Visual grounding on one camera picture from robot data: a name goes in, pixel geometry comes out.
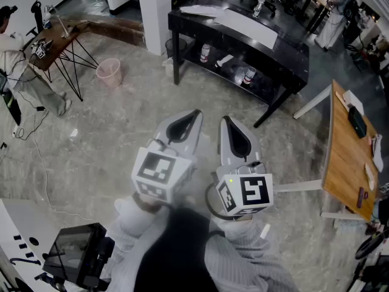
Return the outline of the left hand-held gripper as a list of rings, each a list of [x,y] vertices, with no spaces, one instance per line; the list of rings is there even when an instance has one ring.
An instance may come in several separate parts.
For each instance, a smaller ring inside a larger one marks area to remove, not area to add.
[[[139,195],[171,204],[191,180],[203,113],[179,112],[158,124],[146,147],[139,148],[131,174]]]

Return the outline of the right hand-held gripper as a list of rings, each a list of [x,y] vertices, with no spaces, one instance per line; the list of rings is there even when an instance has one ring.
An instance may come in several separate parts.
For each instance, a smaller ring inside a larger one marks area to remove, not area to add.
[[[261,161],[256,136],[240,121],[224,116],[219,126],[220,166],[213,173],[214,189],[222,209],[211,208],[215,217],[253,215],[274,204],[272,174]]]

